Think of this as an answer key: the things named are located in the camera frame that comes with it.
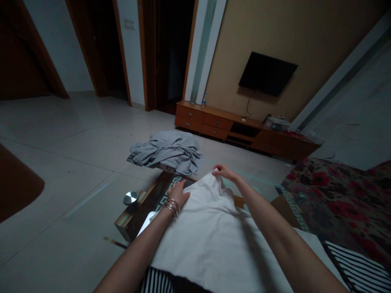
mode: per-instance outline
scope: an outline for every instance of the beige wall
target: beige wall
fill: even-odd
[[[246,115],[238,86],[251,51],[298,64],[281,93],[255,93],[252,118],[292,121],[387,9],[380,0],[228,0],[205,93],[208,106]]]

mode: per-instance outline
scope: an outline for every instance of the wooden cabinet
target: wooden cabinet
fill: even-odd
[[[175,125],[294,161],[320,147],[304,137],[272,131],[260,121],[243,121],[239,115],[186,101],[177,103]]]
[[[215,115],[205,114],[204,124],[230,131],[233,121]]]
[[[176,116],[175,125],[200,132],[202,127],[202,122],[192,121],[191,119],[186,119],[186,118]]]
[[[227,130],[223,130],[223,129],[220,129],[220,128],[217,128],[217,127],[212,127],[212,126],[209,126],[209,125],[206,125],[206,124],[202,125],[201,133],[209,135],[209,136],[213,136],[215,138],[219,138],[219,139],[222,139],[222,140],[225,140],[227,138],[227,135],[228,135],[228,131]]]
[[[205,117],[205,114],[200,111],[183,107],[180,105],[176,106],[176,115],[194,122],[199,122],[201,124],[204,121]]]

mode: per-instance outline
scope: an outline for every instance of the white cloth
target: white cloth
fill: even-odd
[[[251,215],[211,172],[189,186],[190,198],[166,230],[151,266],[182,276],[214,293],[292,292]],[[342,281],[318,238],[297,230]]]

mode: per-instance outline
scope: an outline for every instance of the striped fabric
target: striped fabric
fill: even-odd
[[[137,292],[174,293],[172,275],[168,272],[148,267]]]
[[[391,277],[382,265],[328,241],[323,246],[352,292],[391,292]]]

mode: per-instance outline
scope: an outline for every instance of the wall-mounted tv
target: wall-mounted tv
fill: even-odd
[[[298,65],[252,52],[239,86],[279,96]]]

